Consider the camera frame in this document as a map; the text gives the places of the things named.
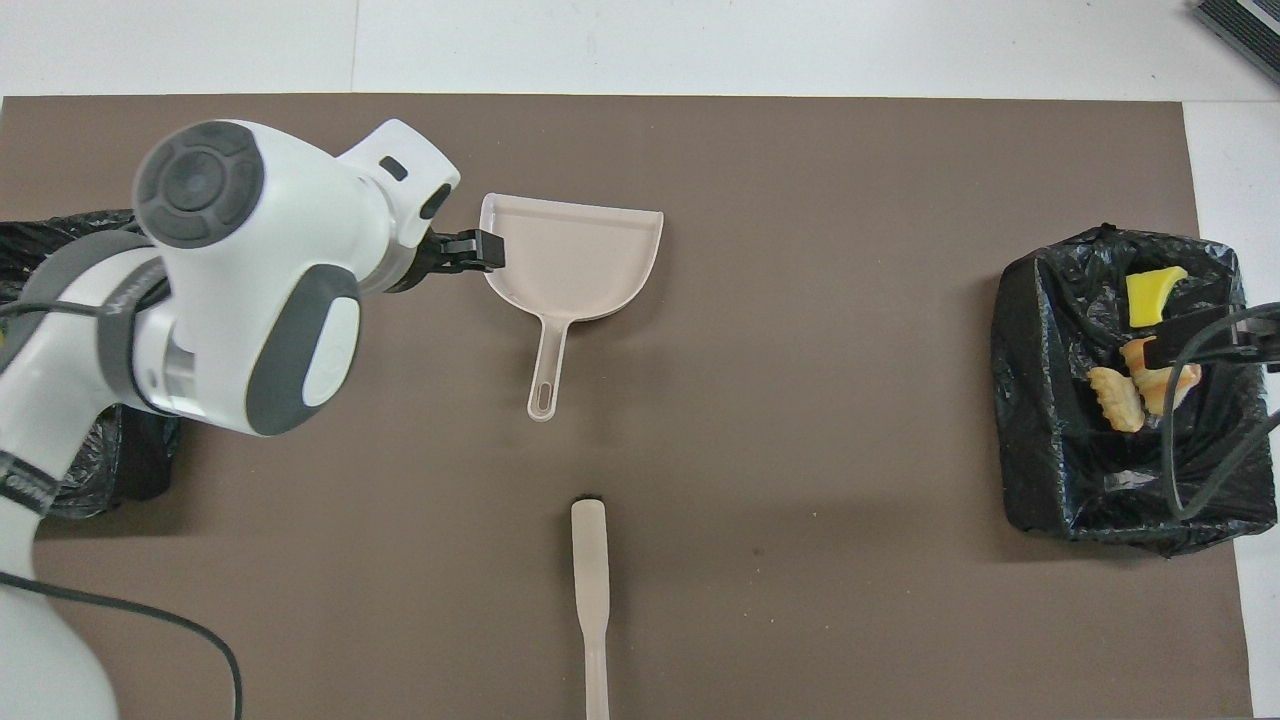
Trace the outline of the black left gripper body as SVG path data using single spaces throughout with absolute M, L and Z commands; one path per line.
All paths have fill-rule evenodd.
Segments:
M 430 274 L 451 274 L 451 258 L 445 254 L 445 243 L 449 241 L 449 234 L 428 231 L 413 250 L 404 272 L 385 292 L 402 293 L 419 286 Z

